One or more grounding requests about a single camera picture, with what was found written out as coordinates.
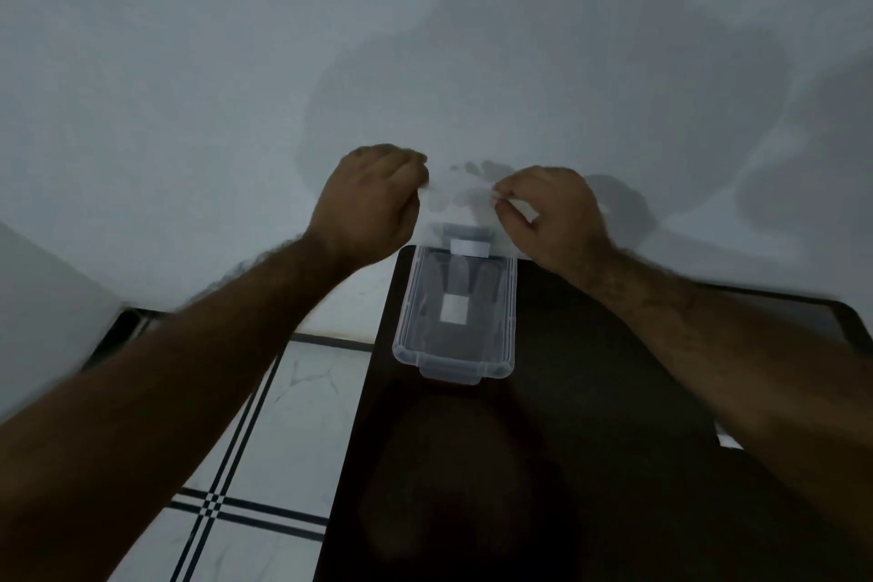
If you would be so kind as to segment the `person's right hand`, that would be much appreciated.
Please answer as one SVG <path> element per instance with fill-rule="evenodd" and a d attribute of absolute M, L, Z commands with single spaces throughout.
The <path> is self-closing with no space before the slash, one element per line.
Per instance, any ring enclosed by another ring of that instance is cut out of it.
<path fill-rule="evenodd" d="M 577 172 L 531 166 L 501 179 L 493 196 L 512 202 L 530 221 L 538 220 L 540 246 L 530 259 L 578 289 L 615 253 L 594 192 Z"/>

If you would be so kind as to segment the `person's left hand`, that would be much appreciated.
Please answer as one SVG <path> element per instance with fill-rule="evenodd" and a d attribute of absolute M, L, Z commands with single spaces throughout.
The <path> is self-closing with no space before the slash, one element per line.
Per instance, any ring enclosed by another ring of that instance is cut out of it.
<path fill-rule="evenodd" d="M 355 186 L 351 152 L 326 180 L 304 234 L 339 278 L 387 259 L 409 242 L 420 211 L 419 190 L 429 182 L 406 203 L 379 201 Z"/>

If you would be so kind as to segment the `clear plastic bag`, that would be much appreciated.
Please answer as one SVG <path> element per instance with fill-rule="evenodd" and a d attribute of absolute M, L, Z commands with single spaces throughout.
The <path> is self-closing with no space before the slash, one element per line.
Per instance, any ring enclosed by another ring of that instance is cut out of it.
<path fill-rule="evenodd" d="M 420 211 L 409 244 L 448 249 L 457 227 L 483 231 L 493 256 L 529 260 L 510 240 L 492 207 L 493 186 L 516 172 L 492 160 L 429 167 L 429 182 L 419 190 Z"/>

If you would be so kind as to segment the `person's right forearm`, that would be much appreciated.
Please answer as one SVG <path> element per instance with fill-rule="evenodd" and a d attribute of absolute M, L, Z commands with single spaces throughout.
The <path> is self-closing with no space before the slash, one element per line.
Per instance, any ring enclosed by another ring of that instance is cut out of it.
<path fill-rule="evenodd" d="M 873 559 L 873 361 L 591 243 L 579 287 L 727 433 Z"/>

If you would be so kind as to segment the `person's left forearm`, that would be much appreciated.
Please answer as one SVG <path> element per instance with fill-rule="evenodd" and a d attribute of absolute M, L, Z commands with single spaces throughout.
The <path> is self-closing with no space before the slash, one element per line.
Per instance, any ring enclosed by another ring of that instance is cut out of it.
<path fill-rule="evenodd" d="M 106 582 L 361 250 L 308 230 L 0 424 L 0 582 Z"/>

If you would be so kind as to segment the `clear plastic container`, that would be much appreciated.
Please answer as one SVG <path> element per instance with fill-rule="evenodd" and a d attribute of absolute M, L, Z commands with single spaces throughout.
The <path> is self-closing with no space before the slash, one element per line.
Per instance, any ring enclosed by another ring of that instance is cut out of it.
<path fill-rule="evenodd" d="M 518 261 L 418 246 L 392 352 L 423 378 L 474 386 L 515 369 Z M 465 325 L 441 323 L 442 296 L 468 296 Z"/>

